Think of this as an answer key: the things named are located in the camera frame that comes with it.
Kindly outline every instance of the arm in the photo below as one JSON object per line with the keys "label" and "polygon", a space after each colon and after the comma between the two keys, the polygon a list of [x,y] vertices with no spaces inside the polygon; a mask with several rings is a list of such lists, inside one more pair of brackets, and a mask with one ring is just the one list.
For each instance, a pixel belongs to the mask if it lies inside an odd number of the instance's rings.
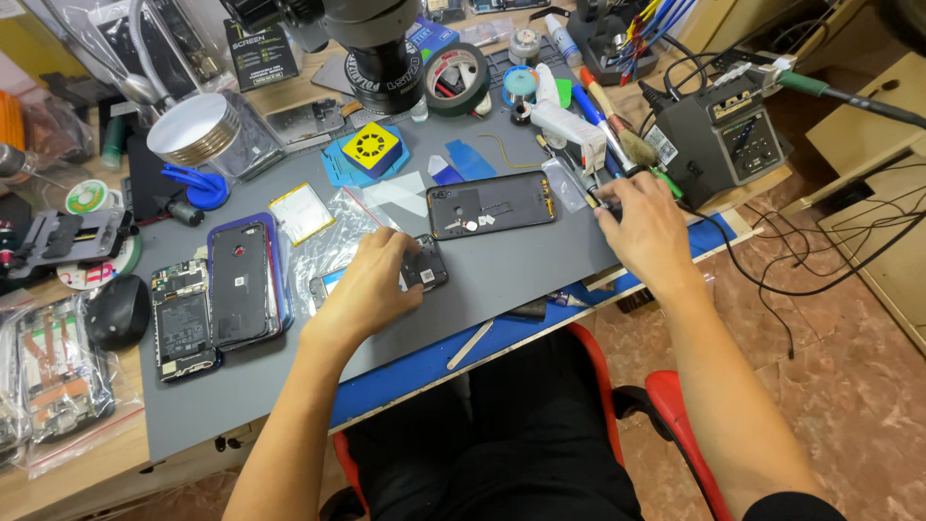
{"label": "arm", "polygon": [[666,312],[688,420],[733,516],[775,492],[822,497],[804,448],[714,309],[669,187],[638,174],[604,186],[600,197],[623,204],[620,224],[606,210],[595,215]]}
{"label": "arm", "polygon": [[354,351],[422,302],[399,290],[399,263],[418,243],[391,228],[367,234],[324,307],[299,336],[280,397],[235,484],[224,521],[315,519],[338,378]]}

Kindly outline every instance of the qr code sticker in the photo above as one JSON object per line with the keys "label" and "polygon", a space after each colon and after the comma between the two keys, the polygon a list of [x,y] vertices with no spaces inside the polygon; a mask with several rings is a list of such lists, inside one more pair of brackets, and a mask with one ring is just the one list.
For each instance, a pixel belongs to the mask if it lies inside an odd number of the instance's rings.
{"label": "qr code sticker", "polygon": [[679,155],[679,150],[656,125],[653,125],[653,128],[646,135],[646,142],[656,149],[663,164],[668,165],[675,159],[675,156]]}

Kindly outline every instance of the black pants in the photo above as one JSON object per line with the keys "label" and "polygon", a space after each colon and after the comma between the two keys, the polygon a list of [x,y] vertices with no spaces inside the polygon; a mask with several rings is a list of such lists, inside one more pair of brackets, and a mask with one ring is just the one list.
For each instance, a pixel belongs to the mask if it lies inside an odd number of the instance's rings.
{"label": "black pants", "polygon": [[469,379],[472,422],[441,385],[345,431],[374,521],[642,519],[591,361],[569,331]]}

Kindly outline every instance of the tiled floor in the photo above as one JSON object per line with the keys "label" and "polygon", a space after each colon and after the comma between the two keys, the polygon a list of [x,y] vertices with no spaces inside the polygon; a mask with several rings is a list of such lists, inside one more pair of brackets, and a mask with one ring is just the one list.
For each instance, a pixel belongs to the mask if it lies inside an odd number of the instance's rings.
{"label": "tiled floor", "polygon": [[[767,211],[787,202],[781,199],[776,193],[751,204]],[[741,209],[741,213],[750,223],[757,219],[750,210]],[[795,224],[815,228],[808,214],[799,215]],[[767,226],[763,235],[773,235],[773,231]],[[793,248],[807,249],[799,236],[789,239]],[[812,249],[829,246],[819,234],[809,242]],[[786,253],[777,238],[754,238],[735,251],[743,266],[755,274]],[[843,258],[835,251],[807,261],[819,273],[836,271],[828,277],[819,278],[792,264],[793,260],[775,264],[766,283],[806,291],[843,272],[838,270]],[[830,494],[830,501],[850,521],[926,520],[926,360],[861,279],[853,276],[815,297],[765,294],[791,328],[795,358],[789,360],[787,331],[762,305],[757,287],[736,271],[729,253],[705,260],[699,267],[712,288],[721,318],[807,447],[816,478]],[[581,322],[605,352],[615,386],[642,385],[650,372],[674,368],[666,318],[658,309],[623,314],[609,306]],[[647,520],[711,519],[673,445],[660,438],[640,414],[622,421],[619,430],[627,471]],[[210,516],[227,501],[231,488],[228,476],[212,479],[176,492],[175,501],[146,506],[119,519],[160,518],[149,514],[153,507],[163,515],[170,512],[172,519],[185,519],[178,513],[190,515],[189,519],[214,518]],[[345,486],[330,447],[322,498]],[[199,505],[195,508],[202,508],[202,514],[196,515],[192,505]]]}

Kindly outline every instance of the hand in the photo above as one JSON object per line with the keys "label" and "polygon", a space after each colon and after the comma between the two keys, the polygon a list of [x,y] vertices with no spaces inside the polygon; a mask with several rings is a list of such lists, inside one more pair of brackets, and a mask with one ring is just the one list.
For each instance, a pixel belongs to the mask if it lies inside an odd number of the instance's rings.
{"label": "hand", "polygon": [[357,345],[379,333],[406,311],[423,301],[421,284],[399,289],[399,266],[406,251],[420,252],[415,239],[383,226],[360,239],[357,254],[316,316],[338,335],[350,336]]}
{"label": "hand", "polygon": [[657,299],[704,285],[692,262],[685,219],[665,181],[641,172],[612,181],[595,194],[623,205],[620,224],[605,208],[595,209],[594,215],[614,254]]}

